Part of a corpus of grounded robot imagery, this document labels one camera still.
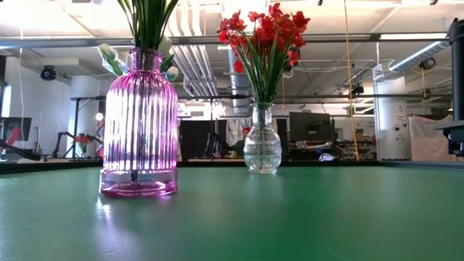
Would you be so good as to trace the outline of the clear glass vase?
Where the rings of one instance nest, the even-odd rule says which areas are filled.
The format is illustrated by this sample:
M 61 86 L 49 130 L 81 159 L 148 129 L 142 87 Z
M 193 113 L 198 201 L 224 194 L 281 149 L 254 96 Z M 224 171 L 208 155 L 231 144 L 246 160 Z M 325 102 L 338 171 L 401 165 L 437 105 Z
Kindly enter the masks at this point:
M 272 103 L 254 103 L 252 126 L 244 141 L 244 161 L 251 173 L 275 174 L 281 164 L 280 136 L 273 127 Z

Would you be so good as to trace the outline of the purple ribbed glass vase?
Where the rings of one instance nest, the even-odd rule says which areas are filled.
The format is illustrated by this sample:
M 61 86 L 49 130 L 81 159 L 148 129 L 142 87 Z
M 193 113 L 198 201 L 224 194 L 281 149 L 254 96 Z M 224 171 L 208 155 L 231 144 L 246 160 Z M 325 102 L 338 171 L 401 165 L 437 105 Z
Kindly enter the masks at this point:
M 178 95 L 162 75 L 162 54 L 134 47 L 130 69 L 106 97 L 99 192 L 155 197 L 178 190 Z

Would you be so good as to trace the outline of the background red flowers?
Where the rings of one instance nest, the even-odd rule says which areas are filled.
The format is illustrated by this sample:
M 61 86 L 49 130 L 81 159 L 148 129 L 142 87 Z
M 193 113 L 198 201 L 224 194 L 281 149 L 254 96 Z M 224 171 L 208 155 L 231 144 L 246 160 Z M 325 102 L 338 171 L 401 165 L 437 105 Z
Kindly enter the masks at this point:
M 75 137 L 75 144 L 79 147 L 81 155 L 86 154 L 87 146 L 90 143 L 91 143 L 90 136 L 84 133 L 80 133 Z

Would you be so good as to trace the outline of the person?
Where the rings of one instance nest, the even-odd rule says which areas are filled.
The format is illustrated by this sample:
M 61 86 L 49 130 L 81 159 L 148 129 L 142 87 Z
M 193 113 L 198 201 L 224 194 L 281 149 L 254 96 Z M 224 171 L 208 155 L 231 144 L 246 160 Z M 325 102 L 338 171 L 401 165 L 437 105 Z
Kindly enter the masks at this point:
M 242 139 L 237 141 L 232 147 L 231 150 L 235 151 L 238 157 L 244 157 L 244 144 L 247 135 L 250 132 L 250 127 L 245 127 L 242 130 Z

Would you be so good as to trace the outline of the black computer monitor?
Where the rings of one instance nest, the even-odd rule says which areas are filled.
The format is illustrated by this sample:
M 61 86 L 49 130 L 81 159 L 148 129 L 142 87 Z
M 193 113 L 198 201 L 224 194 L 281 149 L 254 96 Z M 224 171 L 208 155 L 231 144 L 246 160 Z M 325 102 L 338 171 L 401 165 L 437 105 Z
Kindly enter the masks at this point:
M 289 130 L 291 141 L 333 141 L 334 128 L 330 115 L 290 112 Z
M 28 141 L 31 122 L 30 117 L 0 117 L 0 139 L 9 144 Z

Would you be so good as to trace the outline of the green table mat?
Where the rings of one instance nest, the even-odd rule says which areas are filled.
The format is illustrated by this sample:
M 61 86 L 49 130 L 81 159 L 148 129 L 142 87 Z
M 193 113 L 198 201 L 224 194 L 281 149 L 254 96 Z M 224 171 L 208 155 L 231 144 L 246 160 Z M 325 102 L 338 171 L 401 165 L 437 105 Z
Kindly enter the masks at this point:
M 0 176 L 0 261 L 464 261 L 464 171 L 179 171 L 175 194 L 112 199 L 99 170 Z

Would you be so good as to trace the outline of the white round column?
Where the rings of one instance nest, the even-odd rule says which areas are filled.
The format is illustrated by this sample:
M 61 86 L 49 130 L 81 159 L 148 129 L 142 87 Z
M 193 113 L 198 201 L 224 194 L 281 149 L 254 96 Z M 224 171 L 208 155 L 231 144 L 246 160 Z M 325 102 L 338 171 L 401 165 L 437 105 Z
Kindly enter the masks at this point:
M 407 102 L 400 94 L 406 94 L 405 77 L 376 81 L 374 94 L 374 118 L 378 160 L 410 160 L 410 127 Z

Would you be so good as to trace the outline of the pale cloth cover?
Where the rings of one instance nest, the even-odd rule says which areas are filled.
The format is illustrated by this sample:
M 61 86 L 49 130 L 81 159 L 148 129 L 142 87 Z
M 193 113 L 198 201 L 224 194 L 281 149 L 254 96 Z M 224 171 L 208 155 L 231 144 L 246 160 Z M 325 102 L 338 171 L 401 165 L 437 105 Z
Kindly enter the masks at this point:
M 448 140 L 442 130 L 435 125 L 452 122 L 448 115 L 440 120 L 413 115 L 409 118 L 412 161 L 455 162 L 454 155 L 448 153 Z

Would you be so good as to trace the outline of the computer desk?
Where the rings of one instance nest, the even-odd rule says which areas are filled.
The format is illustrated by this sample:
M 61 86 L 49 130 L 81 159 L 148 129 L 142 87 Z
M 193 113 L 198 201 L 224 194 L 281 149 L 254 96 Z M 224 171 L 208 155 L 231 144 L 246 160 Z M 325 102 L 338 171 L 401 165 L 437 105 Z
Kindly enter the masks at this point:
M 447 138 L 449 154 L 464 157 L 464 120 L 436 124 L 434 130 L 441 130 Z

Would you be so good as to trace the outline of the black pole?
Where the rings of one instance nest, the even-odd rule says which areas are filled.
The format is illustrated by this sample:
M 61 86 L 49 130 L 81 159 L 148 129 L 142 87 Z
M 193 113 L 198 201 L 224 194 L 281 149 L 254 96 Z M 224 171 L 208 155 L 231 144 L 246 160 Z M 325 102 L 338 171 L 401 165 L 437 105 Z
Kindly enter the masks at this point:
M 452 50 L 452 108 L 453 120 L 464 120 L 464 20 L 455 18 L 449 27 Z

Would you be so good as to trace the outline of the silver ventilation duct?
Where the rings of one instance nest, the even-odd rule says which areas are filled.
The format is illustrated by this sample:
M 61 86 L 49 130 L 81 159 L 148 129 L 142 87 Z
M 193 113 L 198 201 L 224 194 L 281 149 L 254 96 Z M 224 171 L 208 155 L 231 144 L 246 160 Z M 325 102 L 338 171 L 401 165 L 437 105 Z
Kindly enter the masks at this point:
M 239 58 L 235 55 L 235 52 L 230 49 L 228 50 L 228 69 L 232 94 L 235 96 L 246 96 L 246 98 L 243 99 L 233 99 L 232 107 L 236 114 L 245 115 L 249 112 L 251 104 L 251 98 L 249 97 L 249 79 L 245 72 L 239 72 L 236 69 L 235 62 L 239 62 Z

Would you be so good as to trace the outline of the black frame stand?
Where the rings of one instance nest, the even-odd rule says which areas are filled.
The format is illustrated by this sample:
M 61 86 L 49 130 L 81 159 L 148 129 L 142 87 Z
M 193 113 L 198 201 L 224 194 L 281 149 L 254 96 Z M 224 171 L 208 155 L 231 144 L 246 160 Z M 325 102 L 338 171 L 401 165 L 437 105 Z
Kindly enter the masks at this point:
M 74 114 L 74 123 L 73 123 L 73 145 L 71 146 L 72 158 L 75 159 L 76 154 L 76 136 L 78 135 L 78 121 L 79 121 L 79 111 L 83 109 L 89 102 L 100 102 L 105 101 L 106 97 L 102 95 L 98 96 L 76 96 L 71 97 L 71 101 L 75 102 L 75 114 Z

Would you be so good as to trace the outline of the white round duct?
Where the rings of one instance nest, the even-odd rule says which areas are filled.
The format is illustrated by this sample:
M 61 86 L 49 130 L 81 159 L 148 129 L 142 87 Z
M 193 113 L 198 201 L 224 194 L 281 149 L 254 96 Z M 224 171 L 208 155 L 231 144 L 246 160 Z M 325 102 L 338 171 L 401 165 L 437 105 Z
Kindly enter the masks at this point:
M 429 58 L 433 58 L 436 54 L 447 50 L 449 47 L 450 44 L 446 41 L 433 42 L 403 60 L 393 62 L 389 65 L 389 71 L 394 73 L 403 72 L 414 65 L 419 65 L 421 62 Z

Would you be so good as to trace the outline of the black table frame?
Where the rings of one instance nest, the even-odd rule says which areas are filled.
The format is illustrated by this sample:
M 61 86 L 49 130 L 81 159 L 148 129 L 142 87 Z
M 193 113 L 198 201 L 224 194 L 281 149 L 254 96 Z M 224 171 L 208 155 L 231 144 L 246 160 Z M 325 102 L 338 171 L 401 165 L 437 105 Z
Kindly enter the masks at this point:
M 64 162 L 32 161 L 26 163 L 0 162 L 0 175 L 33 173 L 53 170 L 70 170 L 90 167 L 102 167 L 101 159 L 68 160 Z M 189 162 L 178 162 L 178 167 L 244 167 L 241 159 L 195 159 Z M 281 167 L 412 167 L 464 170 L 464 162 L 415 162 L 415 161 L 329 161 L 329 162 L 282 162 Z

